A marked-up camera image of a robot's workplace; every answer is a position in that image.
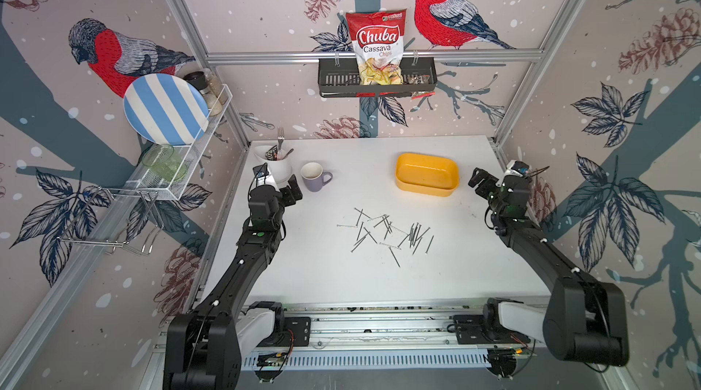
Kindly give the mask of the yellow plastic storage box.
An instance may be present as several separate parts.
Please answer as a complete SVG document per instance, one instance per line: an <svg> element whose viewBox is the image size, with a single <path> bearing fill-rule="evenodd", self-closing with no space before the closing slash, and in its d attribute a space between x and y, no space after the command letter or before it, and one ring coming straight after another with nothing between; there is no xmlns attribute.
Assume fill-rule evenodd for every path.
<svg viewBox="0 0 701 390"><path fill-rule="evenodd" d="M397 159L395 183L406 192L447 198L460 185L459 168L448 158L404 153Z"/></svg>

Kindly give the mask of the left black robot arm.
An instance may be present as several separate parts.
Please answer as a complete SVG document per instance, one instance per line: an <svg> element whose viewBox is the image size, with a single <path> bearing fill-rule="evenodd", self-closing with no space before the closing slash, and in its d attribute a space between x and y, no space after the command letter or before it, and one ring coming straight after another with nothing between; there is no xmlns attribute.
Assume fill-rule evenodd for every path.
<svg viewBox="0 0 701 390"><path fill-rule="evenodd" d="M285 322L279 302L245 301L287 236L283 215L301 201L297 183L279 188L267 165L253 169L249 215L235 256L217 285L193 310L177 315L166 333L165 389L233 389L244 360L259 344L307 344Z"/></svg>

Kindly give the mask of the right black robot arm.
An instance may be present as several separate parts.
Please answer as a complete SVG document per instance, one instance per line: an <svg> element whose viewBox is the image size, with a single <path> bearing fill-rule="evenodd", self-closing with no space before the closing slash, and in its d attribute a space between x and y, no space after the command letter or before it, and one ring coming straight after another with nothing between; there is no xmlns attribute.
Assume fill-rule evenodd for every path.
<svg viewBox="0 0 701 390"><path fill-rule="evenodd" d="M468 181L487 201L489 229L531 266L551 293L545 310L490 298L483 308L485 334L521 333L544 343L561 361L626 366L630 347L624 294L574 265L528 218L532 176L527 164L512 161L503 178L477 167Z"/></svg>

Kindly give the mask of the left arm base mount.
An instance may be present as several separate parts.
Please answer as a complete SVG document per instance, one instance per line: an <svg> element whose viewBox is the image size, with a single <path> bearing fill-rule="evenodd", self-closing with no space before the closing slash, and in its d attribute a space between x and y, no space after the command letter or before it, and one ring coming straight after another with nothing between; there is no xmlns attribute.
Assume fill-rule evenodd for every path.
<svg viewBox="0 0 701 390"><path fill-rule="evenodd" d="M254 302L241 311L235 324L242 361L259 347L282 348L282 352L258 353L253 365L261 383L273 383L279 377L295 347L310 343L310 317L286 317L279 302Z"/></svg>

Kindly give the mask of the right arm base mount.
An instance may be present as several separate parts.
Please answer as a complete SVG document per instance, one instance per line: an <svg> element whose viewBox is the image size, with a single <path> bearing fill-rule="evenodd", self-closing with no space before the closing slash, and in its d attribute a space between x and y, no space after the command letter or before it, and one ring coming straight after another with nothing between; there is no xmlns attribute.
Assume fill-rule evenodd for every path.
<svg viewBox="0 0 701 390"><path fill-rule="evenodd" d="M537 342L500 322L498 307L504 303L522 305L515 300L489 298L481 314L454 315L447 331L456 335L459 345L486 344L487 371L499 379L512 379L529 364Z"/></svg>

